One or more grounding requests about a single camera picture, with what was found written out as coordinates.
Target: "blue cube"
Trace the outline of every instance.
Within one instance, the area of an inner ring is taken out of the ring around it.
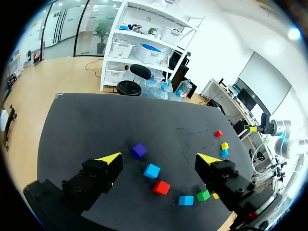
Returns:
[[[228,149],[224,149],[220,151],[221,157],[227,157],[229,155]]]
[[[135,156],[136,159],[140,159],[147,152],[146,148],[142,143],[138,143],[135,147],[132,148],[131,153]]]
[[[155,179],[158,176],[159,170],[159,167],[149,164],[144,171],[144,175],[148,178]]]
[[[193,196],[180,196],[179,205],[193,205]]]

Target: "whiteboard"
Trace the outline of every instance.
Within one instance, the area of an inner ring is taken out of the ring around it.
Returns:
[[[291,88],[287,79],[265,58],[254,52],[239,78],[273,114]]]

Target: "glass wall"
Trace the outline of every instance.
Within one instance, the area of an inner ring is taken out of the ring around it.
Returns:
[[[52,4],[46,21],[42,58],[74,55],[78,24],[87,0],[58,0]]]
[[[24,33],[15,47],[12,58],[14,59],[19,55],[20,60],[16,64],[20,64],[21,67],[29,60],[28,51],[31,53],[31,60],[33,60],[35,52],[40,52],[42,32],[50,6],[49,4],[36,13],[25,27]]]
[[[81,20],[75,55],[103,56],[120,2],[90,0]]]
[[[75,55],[104,56],[108,35],[121,2],[87,2],[55,0],[37,12],[25,28],[10,59],[18,56],[20,61],[10,65],[11,69],[7,72],[12,73],[24,66],[28,61],[28,51],[31,51],[32,60],[33,54],[40,51],[42,60]]]

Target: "potted plant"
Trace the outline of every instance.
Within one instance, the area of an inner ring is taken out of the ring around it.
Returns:
[[[99,21],[94,31],[98,34],[98,37],[101,39],[101,42],[97,44],[97,53],[102,54],[106,44],[103,43],[104,36],[111,30],[112,23],[107,21]]]

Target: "red cube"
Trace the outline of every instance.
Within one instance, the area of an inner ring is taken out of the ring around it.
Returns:
[[[218,130],[217,132],[215,132],[215,135],[217,138],[219,138],[219,137],[222,137],[223,134],[221,130]]]
[[[163,182],[163,181],[159,181],[154,186],[153,192],[161,194],[161,195],[167,195],[169,188],[170,188],[170,184],[167,184],[166,182]]]

